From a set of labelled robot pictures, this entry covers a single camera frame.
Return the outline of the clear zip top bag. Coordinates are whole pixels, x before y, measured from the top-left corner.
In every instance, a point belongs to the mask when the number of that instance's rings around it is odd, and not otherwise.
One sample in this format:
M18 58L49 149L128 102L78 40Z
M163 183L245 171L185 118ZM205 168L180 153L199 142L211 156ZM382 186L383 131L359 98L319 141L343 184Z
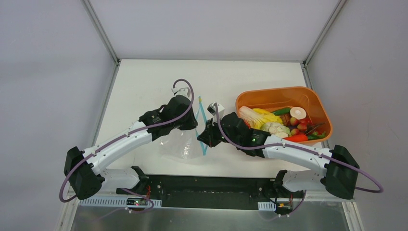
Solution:
M206 156L208 146L197 140L203 132L207 120L201 96L198 97L194 108L197 109L194 116L198 126L193 130L181 131L177 129L168 136L162 137L159 147L159 153L162 156L175 160L191 160Z

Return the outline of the white cauliflower toy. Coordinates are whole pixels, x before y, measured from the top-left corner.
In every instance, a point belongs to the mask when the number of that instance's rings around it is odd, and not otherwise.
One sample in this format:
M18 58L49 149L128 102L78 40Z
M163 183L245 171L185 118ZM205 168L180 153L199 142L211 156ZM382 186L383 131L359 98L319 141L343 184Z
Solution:
M263 124L260 129L269 132L279 138L288 138L291 136L290 129L280 123L270 122Z

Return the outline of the green cucumber toy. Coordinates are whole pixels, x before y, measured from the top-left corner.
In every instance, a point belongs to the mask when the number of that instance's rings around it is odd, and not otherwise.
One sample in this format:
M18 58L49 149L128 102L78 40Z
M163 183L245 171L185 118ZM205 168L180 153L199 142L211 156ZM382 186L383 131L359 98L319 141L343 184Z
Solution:
M284 115L284 114L289 113L290 110L291 110L290 107L284 107L284 108L275 110L275 111L273 111L272 113L273 113L274 115L276 115L276 116L280 116L280 115Z

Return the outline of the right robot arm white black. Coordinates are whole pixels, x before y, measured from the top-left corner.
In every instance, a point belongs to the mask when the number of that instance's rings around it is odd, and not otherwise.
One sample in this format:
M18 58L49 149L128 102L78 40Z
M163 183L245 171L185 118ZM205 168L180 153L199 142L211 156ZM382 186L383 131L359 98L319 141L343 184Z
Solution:
M208 120L197 139L210 147L230 143L249 156L280 159L305 167L305 171L278 172L273 191L279 197L302 190L326 190L346 200L354 197L359 165L343 146L319 149L285 140L248 127L236 113L224 116L220 125L214 119Z

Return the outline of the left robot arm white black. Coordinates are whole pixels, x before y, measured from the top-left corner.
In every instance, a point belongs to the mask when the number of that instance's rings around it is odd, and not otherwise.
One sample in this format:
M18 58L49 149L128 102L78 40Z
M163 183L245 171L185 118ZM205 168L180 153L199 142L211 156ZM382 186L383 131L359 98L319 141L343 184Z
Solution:
M80 200L90 198L100 190L115 191L121 188L130 189L137 195L144 193L147 182L142 179L139 170L109 169L108 166L132 150L168 135L174 129L195 129L198 123L192 109L193 101L194 97L176 94L168 104L146 112L112 140L82 151L78 147L71 148L66 156L60 200L69 202L63 196L68 183L75 197Z

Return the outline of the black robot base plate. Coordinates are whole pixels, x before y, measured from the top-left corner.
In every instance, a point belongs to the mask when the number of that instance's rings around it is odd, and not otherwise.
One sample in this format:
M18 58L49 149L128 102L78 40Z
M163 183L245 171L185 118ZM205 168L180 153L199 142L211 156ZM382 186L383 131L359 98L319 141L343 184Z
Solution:
M163 207L257 210L258 203L300 199L274 178L147 175L128 192L160 200Z

